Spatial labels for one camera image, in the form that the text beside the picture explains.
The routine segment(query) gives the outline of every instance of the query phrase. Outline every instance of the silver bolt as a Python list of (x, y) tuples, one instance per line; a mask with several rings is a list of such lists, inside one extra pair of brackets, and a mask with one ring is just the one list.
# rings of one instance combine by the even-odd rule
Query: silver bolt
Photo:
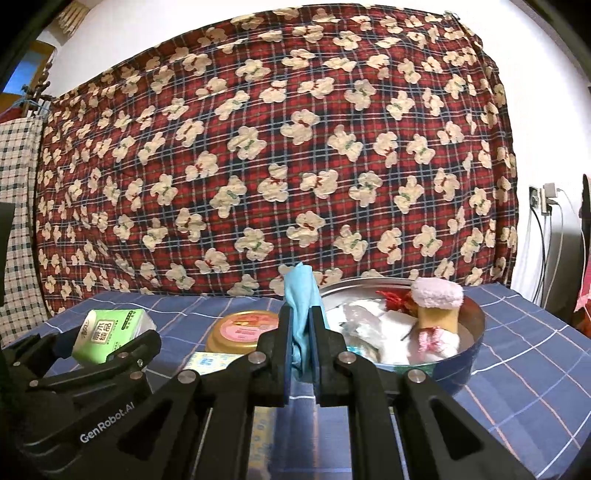
[(339, 353), (339, 356), (337, 358), (344, 364), (350, 365), (353, 362), (355, 362), (355, 360), (357, 360), (357, 355), (347, 350), (346, 352)]
[(193, 383), (197, 380), (197, 374), (193, 370), (183, 370), (178, 374), (177, 380), (185, 385)]
[(263, 352), (253, 352), (248, 354), (248, 361), (255, 365), (260, 365), (265, 360), (267, 360), (267, 356)]
[(415, 383), (423, 383), (427, 378), (427, 374), (423, 370), (419, 370), (418, 368), (413, 368), (407, 372), (408, 379), (411, 382)]

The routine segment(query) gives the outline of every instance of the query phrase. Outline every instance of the red plaid fabric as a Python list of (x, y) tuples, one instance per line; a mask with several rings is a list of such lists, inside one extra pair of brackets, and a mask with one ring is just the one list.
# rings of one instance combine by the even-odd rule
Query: red plaid fabric
[(507, 283), (505, 92), (451, 14), (335, 4), (155, 46), (53, 105), (37, 245), (58, 311), (104, 288), (282, 294), (360, 275)]

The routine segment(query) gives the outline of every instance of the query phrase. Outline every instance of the metal bowl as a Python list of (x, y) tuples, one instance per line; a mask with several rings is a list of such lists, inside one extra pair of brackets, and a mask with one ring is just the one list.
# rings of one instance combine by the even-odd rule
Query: metal bowl
[[(343, 280), (320, 289), (320, 297), (325, 310), (330, 310), (339, 305), (354, 300), (380, 299), (377, 290), (383, 288), (400, 290), (405, 294), (410, 290), (413, 282), (406, 278), (368, 277), (351, 278)], [(440, 386), (449, 394), (457, 393), (470, 379), (472, 364), (482, 345), (482, 337), (485, 330), (484, 312), (468, 297), (464, 297), (464, 303), (460, 308), (459, 322), (472, 334), (474, 344), (468, 349), (453, 357), (446, 358), (431, 364), (420, 365), (385, 365), (378, 364), (380, 368), (393, 370), (399, 373), (410, 368), (419, 368), (431, 375)]]

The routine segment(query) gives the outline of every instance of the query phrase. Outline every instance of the white checkered curtain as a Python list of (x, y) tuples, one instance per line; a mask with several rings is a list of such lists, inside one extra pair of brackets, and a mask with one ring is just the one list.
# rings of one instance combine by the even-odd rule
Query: white checkered curtain
[(35, 178), (43, 121), (20, 118), (0, 125), (0, 202), (15, 205), (0, 307), (1, 346), (47, 321), (31, 239)]

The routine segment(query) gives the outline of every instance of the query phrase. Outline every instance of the folded cloth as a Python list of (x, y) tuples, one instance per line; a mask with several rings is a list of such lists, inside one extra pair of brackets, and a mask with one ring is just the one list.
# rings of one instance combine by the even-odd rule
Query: folded cloth
[(285, 302), (293, 309), (293, 354), (291, 366), (295, 377), (302, 382), (312, 381), (310, 359), (310, 332), (308, 311), (311, 307), (322, 309), (324, 326), (328, 328), (326, 313), (318, 291), (312, 267), (298, 263), (284, 277)]

